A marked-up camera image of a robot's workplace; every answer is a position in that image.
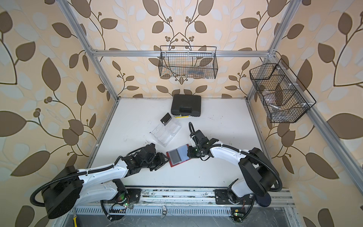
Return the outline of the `black plastic tool case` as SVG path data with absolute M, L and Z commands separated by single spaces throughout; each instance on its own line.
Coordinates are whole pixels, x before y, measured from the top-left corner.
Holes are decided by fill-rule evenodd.
M 173 97 L 171 114 L 174 116 L 201 116 L 201 96 L 176 94 Z

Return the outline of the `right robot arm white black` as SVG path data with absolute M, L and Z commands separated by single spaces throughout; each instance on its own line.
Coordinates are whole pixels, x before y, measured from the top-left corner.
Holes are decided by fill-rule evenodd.
M 263 197 L 268 192 L 279 192 L 283 188 L 278 171 L 258 148 L 241 150 L 221 142 L 213 145 L 207 142 L 200 148 L 197 146 L 188 148 L 187 155 L 191 159 L 207 155 L 238 166 L 243 179 L 237 179 L 229 186 L 232 195 L 237 198 L 248 194 Z

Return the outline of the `clear plastic organizer box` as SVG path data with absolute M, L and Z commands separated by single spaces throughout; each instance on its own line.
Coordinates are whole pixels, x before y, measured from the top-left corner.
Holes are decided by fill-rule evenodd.
M 169 122 L 166 125 L 160 123 L 154 130 L 151 131 L 151 134 L 160 145 L 166 147 L 181 128 L 182 126 L 175 122 Z

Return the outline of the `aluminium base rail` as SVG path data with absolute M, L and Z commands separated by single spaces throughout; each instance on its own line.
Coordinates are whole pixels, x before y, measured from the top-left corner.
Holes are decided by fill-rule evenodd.
M 301 227 L 296 205 L 289 190 L 270 193 L 268 207 L 254 204 L 242 222 L 234 221 L 236 212 L 247 211 L 250 201 L 227 204 L 218 188 L 142 187 L 130 208 L 121 210 L 118 220 L 109 221 L 99 202 L 78 206 L 61 218 L 50 221 L 49 227 L 71 227 L 74 214 L 82 227 Z

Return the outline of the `yellow handled ratchet tool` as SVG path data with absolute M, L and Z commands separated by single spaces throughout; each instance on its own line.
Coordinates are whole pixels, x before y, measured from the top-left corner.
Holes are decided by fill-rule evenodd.
M 73 220 L 73 227 L 78 227 L 79 226 L 79 223 L 78 223 L 77 216 L 74 216 L 72 220 Z

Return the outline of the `red leather card holder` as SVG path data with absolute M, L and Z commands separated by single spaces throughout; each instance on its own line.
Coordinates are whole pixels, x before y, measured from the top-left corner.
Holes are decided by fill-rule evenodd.
M 190 160 L 191 158 L 188 156 L 188 152 L 189 152 L 188 144 L 166 152 L 166 155 L 169 158 L 170 167 L 177 166 L 181 163 Z

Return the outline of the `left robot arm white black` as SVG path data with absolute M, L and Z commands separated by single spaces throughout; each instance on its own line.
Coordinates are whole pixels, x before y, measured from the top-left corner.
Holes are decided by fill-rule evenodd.
M 41 190 L 47 217 L 56 219 L 78 205 L 96 201 L 125 203 L 130 195 L 123 178 L 143 168 L 156 171 L 167 162 L 167 155 L 151 152 L 119 156 L 114 163 L 98 168 L 76 170 L 69 166 Z

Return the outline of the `dark round disc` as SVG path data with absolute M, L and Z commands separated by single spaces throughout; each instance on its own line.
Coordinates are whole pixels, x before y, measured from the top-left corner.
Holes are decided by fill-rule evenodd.
M 255 201 L 257 202 L 257 204 L 260 207 L 268 207 L 272 203 L 272 198 L 271 198 L 270 194 L 266 194 L 264 196 L 256 195 L 255 197 L 256 197 Z

